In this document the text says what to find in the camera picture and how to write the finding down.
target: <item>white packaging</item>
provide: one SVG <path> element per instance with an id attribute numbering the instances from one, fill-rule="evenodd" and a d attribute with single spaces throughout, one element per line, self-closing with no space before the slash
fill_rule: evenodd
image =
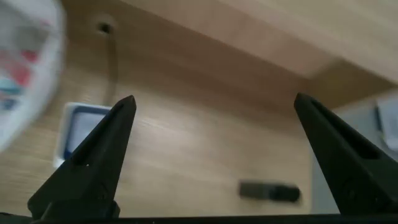
<path id="1" fill-rule="evenodd" d="M 1 152 L 38 117 L 56 90 L 63 67 L 65 20 L 58 1 L 0 0 L 0 4 L 0 88 L 21 88 L 0 95 L 1 103 L 13 102 L 0 108 Z"/>

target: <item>cable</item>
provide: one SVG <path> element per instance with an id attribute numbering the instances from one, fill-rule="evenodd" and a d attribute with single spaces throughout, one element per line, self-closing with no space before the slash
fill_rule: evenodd
<path id="1" fill-rule="evenodd" d="M 113 96 L 116 93 L 116 85 L 119 80 L 118 70 L 118 52 L 116 49 L 116 38 L 114 30 L 109 24 L 100 24 L 99 29 L 104 32 L 108 38 L 106 40 L 107 56 L 108 56 L 108 87 L 104 97 L 104 105 L 113 106 Z"/>

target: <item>blurred object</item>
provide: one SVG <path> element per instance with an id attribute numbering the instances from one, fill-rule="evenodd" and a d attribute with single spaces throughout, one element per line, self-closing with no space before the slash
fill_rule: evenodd
<path id="1" fill-rule="evenodd" d="M 387 147 L 398 151 L 398 97 L 378 100 L 378 118 Z"/>
<path id="2" fill-rule="evenodd" d="M 239 195 L 257 200 L 297 202 L 301 193 L 297 186 L 244 180 L 239 184 Z"/>
<path id="3" fill-rule="evenodd" d="M 57 1 L 0 1 L 0 152 L 44 109 L 63 59 Z"/>
<path id="4" fill-rule="evenodd" d="M 58 146 L 54 154 L 54 167 L 58 168 L 65 159 L 70 157 L 72 152 L 105 117 L 110 109 L 107 106 L 88 105 L 84 103 L 67 103 L 65 105 L 58 135 Z"/>

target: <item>wooden surface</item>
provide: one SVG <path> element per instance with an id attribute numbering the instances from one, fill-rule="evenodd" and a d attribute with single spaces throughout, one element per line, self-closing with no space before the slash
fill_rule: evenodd
<path id="1" fill-rule="evenodd" d="M 341 60 L 317 73 L 308 84 L 308 93 L 333 109 L 355 108 L 374 101 L 398 86 L 383 77 Z"/>
<path id="2" fill-rule="evenodd" d="M 137 101 L 116 193 L 121 216 L 309 212 L 310 149 L 292 110 L 305 80 L 117 1 L 65 7 L 67 66 L 45 113 L 0 155 L 0 211 L 29 214 L 28 198 L 53 172 L 64 104 L 103 104 L 106 39 L 90 21 L 110 14 L 120 64 L 113 102 L 130 94 Z M 296 184 L 303 198 L 298 205 L 243 200 L 239 179 Z"/>
<path id="3" fill-rule="evenodd" d="M 398 1 L 220 1 L 398 82 Z"/>
<path id="4" fill-rule="evenodd" d="M 302 77 L 312 77 L 335 57 L 229 2 L 219 0 L 123 0 L 168 21 L 274 63 Z"/>

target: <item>light wood panel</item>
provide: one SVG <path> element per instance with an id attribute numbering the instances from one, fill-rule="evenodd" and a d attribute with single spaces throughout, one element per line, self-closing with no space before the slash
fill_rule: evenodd
<path id="1" fill-rule="evenodd" d="M 323 50 L 223 1 L 123 1 L 303 77 L 311 77 L 335 60 Z"/>
<path id="2" fill-rule="evenodd" d="M 117 13 L 120 76 L 113 102 L 133 94 L 138 107 L 116 194 L 121 216 L 309 211 L 308 142 L 296 119 L 276 113 L 292 107 L 293 101 L 288 101 L 294 90 L 303 87 L 301 79 L 117 1 L 64 3 L 70 40 L 67 66 L 57 95 L 43 116 L 0 155 L 1 211 L 27 215 L 27 199 L 53 172 L 52 156 L 64 104 L 103 103 L 109 85 L 105 38 L 91 30 L 90 23 L 99 13 Z M 137 23 L 133 30 L 123 29 L 127 20 L 129 27 L 132 21 Z M 225 55 L 224 60 L 212 63 L 218 54 Z M 238 88 L 238 80 L 229 80 L 229 73 L 237 75 L 233 70 L 255 74 L 253 80 L 280 101 L 271 101 L 266 95 L 262 95 L 263 101 L 248 100 L 259 87 L 247 77 Z M 260 71 L 264 73 L 261 77 L 268 78 L 258 78 Z M 292 82 L 268 88 L 273 85 L 271 77 L 276 77 L 273 73 L 281 74 L 276 79 L 280 82 Z M 303 200 L 298 205 L 243 200 L 237 194 L 238 180 L 243 178 L 297 184 Z"/>
<path id="3" fill-rule="evenodd" d="M 398 86 L 383 77 L 339 61 L 320 71 L 309 82 L 309 94 L 333 109 L 357 106 L 362 101 L 374 101 L 378 96 L 396 90 Z"/>
<path id="4" fill-rule="evenodd" d="M 96 35 L 92 21 L 100 15 L 111 15 L 117 23 L 120 53 L 129 63 L 147 65 L 156 71 L 176 64 L 183 72 L 170 73 L 167 78 L 178 78 L 237 99 L 243 102 L 242 106 L 255 105 L 259 111 L 267 109 L 295 117 L 292 102 L 299 91 L 307 89 L 307 79 L 129 4 L 85 2 L 65 1 L 66 9 L 70 9 L 71 41 L 95 49 L 91 41 Z"/>
<path id="5" fill-rule="evenodd" d="M 220 1 L 398 82 L 398 1 Z"/>

